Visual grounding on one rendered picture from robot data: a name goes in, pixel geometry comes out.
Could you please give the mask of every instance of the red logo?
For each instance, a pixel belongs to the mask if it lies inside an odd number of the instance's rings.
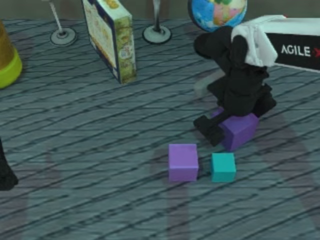
[[[313,54],[316,58],[320,58],[320,48],[314,47]]]

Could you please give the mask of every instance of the cardboard box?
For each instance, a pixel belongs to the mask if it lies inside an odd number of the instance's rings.
[[[82,0],[90,41],[120,84],[136,79],[132,15],[118,0]]]

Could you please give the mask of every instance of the colorful globe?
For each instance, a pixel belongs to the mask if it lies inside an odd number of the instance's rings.
[[[206,32],[221,26],[235,27],[244,19],[247,0],[188,0],[189,16]]]

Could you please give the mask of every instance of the metal stand base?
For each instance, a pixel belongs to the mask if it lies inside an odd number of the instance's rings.
[[[160,25],[161,31],[155,31],[155,26],[147,27],[143,33],[143,39],[150,44],[165,44],[167,43],[171,37],[172,32],[169,28]]]
[[[54,31],[50,36],[50,42],[57,47],[67,47],[75,43],[77,33],[72,28],[63,28],[63,34],[59,30]]]

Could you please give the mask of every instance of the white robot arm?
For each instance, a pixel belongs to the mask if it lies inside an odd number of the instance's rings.
[[[320,72],[320,18],[261,16],[234,27],[231,38],[238,35],[247,40],[249,65]]]

